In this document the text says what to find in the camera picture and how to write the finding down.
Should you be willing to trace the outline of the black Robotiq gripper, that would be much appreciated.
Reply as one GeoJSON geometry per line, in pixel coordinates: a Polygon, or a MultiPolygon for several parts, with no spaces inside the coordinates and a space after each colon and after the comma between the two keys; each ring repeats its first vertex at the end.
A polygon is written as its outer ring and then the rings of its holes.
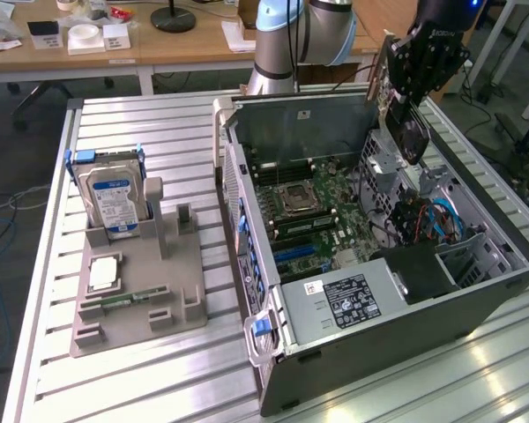
{"type": "Polygon", "coordinates": [[[420,1],[406,37],[387,48],[389,79],[415,106],[440,90],[469,55],[464,34],[479,16],[482,1],[420,1]]]}

